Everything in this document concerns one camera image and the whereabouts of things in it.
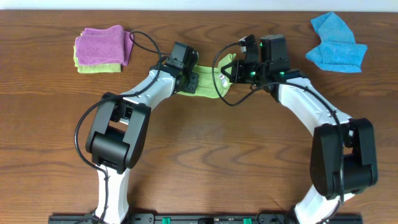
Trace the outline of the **light green microfiber cloth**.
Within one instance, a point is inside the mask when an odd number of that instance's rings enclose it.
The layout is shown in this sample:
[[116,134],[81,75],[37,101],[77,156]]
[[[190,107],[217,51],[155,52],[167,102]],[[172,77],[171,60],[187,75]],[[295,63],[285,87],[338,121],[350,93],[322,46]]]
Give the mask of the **light green microfiber cloth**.
[[[225,94],[227,94],[232,83],[229,81],[229,78],[226,75],[223,75],[220,72],[220,69],[223,66],[231,63],[235,59],[235,57],[236,57],[236,54],[226,55],[218,62],[217,66],[214,68],[216,87],[222,97],[224,97]],[[197,89],[195,90],[195,93],[186,93],[186,92],[180,91],[180,92],[178,92],[178,94],[185,95],[185,96],[201,96],[201,97],[207,97],[207,98],[218,98],[219,96],[216,92],[216,89],[215,89],[214,83],[213,83],[212,68],[196,65],[193,68],[193,72],[198,74],[198,86],[197,86]]]

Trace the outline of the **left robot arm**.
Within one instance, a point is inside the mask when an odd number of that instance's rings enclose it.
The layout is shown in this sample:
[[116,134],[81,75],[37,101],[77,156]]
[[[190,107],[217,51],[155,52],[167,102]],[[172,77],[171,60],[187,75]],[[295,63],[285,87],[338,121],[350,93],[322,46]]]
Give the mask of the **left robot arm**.
[[123,223],[129,211],[129,173],[146,141],[152,110],[175,93],[194,93],[199,74],[185,66],[158,64],[131,90],[105,93],[92,107],[95,117],[85,144],[99,178],[94,223]]

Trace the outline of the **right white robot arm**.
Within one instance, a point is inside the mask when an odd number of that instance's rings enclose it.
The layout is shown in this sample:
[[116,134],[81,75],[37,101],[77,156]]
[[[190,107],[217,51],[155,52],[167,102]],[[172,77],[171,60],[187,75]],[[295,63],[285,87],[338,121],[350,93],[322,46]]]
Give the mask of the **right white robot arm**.
[[378,181],[374,128],[366,118],[340,111],[313,87],[299,69],[275,62],[235,60],[221,68],[231,83],[268,92],[312,135],[312,186],[284,223],[329,223],[346,200]]

